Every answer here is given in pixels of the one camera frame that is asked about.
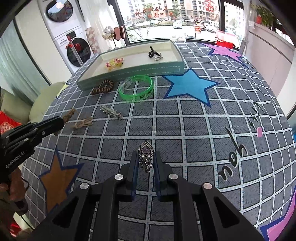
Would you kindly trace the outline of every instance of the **green bracelet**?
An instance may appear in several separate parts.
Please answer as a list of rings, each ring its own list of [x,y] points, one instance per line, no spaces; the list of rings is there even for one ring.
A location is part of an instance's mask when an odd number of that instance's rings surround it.
[[[124,94],[124,91],[134,82],[136,81],[145,81],[147,83],[150,84],[150,86],[148,87],[148,89],[146,89],[143,92],[140,92],[138,94],[135,95],[127,95]],[[125,101],[128,102],[135,102],[135,101],[139,101],[139,100],[143,100],[146,99],[152,92],[154,89],[154,84],[152,79],[147,76],[147,75],[136,75],[130,78],[127,78],[120,86],[119,86],[119,94],[121,96],[122,99],[124,99]]]

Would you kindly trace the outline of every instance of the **human hand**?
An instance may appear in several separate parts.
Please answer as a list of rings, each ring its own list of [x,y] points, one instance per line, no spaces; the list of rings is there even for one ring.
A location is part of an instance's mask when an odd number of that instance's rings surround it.
[[[20,169],[15,169],[10,174],[10,196],[9,199],[14,202],[18,202],[25,197],[26,189],[22,181],[22,172]],[[8,190],[8,185],[6,183],[0,184],[0,192],[6,192]]]

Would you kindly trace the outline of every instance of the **washing machine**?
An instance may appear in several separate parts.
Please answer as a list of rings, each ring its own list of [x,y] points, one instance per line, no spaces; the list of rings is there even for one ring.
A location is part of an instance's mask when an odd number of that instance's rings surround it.
[[[37,0],[38,6],[52,39],[67,31],[84,26],[76,0]]]
[[[88,61],[94,54],[87,42],[85,30],[83,30],[80,26],[53,39],[54,44],[56,45],[67,67],[71,73],[74,74],[80,68],[80,64],[73,51],[70,48],[66,48],[69,44],[68,36],[71,38],[72,43],[83,63]]]

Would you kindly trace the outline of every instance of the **silver screw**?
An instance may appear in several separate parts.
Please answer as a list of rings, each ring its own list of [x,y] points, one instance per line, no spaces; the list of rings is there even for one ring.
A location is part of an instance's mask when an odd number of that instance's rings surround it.
[[[172,179],[172,180],[176,180],[176,179],[178,178],[178,175],[175,174],[175,173],[171,173],[171,174],[169,174],[168,177],[169,177],[170,179]]]
[[[205,189],[211,189],[213,186],[210,183],[204,183],[204,188]]]
[[[123,175],[122,175],[122,174],[116,174],[116,175],[114,176],[114,178],[115,178],[116,180],[122,180],[122,179],[123,179]]]
[[[81,183],[80,184],[80,188],[81,189],[87,189],[89,187],[89,184],[88,183]]]

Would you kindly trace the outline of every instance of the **tray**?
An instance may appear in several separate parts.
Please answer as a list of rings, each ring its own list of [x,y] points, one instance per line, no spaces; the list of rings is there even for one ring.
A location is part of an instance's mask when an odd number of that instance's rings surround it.
[[[155,61],[149,58],[150,46],[156,52],[161,52],[163,59]],[[121,68],[110,71],[106,62],[114,58],[123,58]],[[132,44],[120,49],[102,53],[88,66],[77,85],[81,90],[97,87],[103,80],[110,79],[119,82],[135,75],[159,76],[184,73],[184,58],[180,51],[170,40],[160,40],[149,43]]]

